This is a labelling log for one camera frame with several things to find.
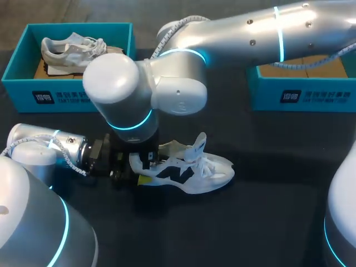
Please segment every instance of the shoe heel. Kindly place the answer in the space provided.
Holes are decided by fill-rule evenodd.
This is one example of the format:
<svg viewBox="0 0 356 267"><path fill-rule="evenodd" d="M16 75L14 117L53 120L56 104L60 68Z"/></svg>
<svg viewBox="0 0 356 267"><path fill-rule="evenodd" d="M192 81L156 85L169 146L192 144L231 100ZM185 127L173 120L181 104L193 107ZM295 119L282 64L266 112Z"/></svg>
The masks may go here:
<svg viewBox="0 0 356 267"><path fill-rule="evenodd" d="M48 75L70 75L74 73L83 73L85 67L67 67L67 66L50 66L48 65Z"/></svg>

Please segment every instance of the logo on box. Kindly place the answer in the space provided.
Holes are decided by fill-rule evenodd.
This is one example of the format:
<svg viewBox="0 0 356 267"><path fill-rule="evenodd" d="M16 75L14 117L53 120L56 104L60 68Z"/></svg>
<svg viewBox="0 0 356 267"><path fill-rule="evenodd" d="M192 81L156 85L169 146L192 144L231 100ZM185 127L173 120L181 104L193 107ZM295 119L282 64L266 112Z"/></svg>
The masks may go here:
<svg viewBox="0 0 356 267"><path fill-rule="evenodd" d="M32 91L37 104L54 104L55 101L50 91Z"/></svg>
<svg viewBox="0 0 356 267"><path fill-rule="evenodd" d="M298 103L301 90L284 90L280 98L281 103Z"/></svg>

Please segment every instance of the black stripe on sneaker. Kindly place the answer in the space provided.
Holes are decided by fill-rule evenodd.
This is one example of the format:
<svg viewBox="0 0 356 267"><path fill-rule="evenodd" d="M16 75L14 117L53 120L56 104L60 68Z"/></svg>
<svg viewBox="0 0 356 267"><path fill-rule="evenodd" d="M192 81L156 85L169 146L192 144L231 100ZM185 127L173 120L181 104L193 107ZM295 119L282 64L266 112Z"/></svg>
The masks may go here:
<svg viewBox="0 0 356 267"><path fill-rule="evenodd" d="M179 182L180 184L184 184L190 177L194 175L193 170L189 167L186 171L180 175L179 167L167 167L163 171L161 171L156 177L158 178L167 178L170 177L172 181Z"/></svg>

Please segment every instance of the shoe sole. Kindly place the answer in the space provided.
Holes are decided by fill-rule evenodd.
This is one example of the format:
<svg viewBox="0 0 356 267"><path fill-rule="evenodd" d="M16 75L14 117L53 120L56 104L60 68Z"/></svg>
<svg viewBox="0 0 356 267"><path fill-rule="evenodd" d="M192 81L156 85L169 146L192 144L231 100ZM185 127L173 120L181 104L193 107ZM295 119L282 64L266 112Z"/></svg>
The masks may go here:
<svg viewBox="0 0 356 267"><path fill-rule="evenodd" d="M142 179L142 176L144 177L144 180L146 180L145 182L140 182L140 179ZM138 185L145 185L145 186L173 185L173 186L178 187L182 191L184 191L186 194L197 195L197 194L204 194L204 193L212 192L214 190L222 188L223 186L227 185L234 178L234 176L235 176L235 173L231 178L229 178L228 180L224 181L221 184L216 185L215 187L205 187L205 188L200 188L197 190L189 188L189 187L185 186L184 184L180 184L179 182L175 182L175 181L172 181L167 178L148 177L145 175L140 175Z"/></svg>
<svg viewBox="0 0 356 267"><path fill-rule="evenodd" d="M86 67L50 66L47 67L47 74L52 76L83 74Z"/></svg>

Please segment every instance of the shoe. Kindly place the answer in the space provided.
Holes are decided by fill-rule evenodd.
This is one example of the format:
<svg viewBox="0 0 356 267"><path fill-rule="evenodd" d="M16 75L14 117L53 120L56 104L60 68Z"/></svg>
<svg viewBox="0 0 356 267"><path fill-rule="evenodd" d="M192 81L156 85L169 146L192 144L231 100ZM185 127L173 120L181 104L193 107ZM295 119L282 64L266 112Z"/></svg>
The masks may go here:
<svg viewBox="0 0 356 267"><path fill-rule="evenodd" d="M159 157L167 160L151 164L144 170L139 154L130 154L130 165L140 174L139 185L174 185L187 194L202 194L226 185L235 175L233 163L223 157L204 153L206 134L201 133L194 145L173 140L159 146Z"/></svg>
<svg viewBox="0 0 356 267"><path fill-rule="evenodd" d="M41 53L48 65L48 75L69 75L84 73L88 64L100 55L123 53L123 50L107 46L101 38L82 37L73 32L67 39L61 41L44 38Z"/></svg>

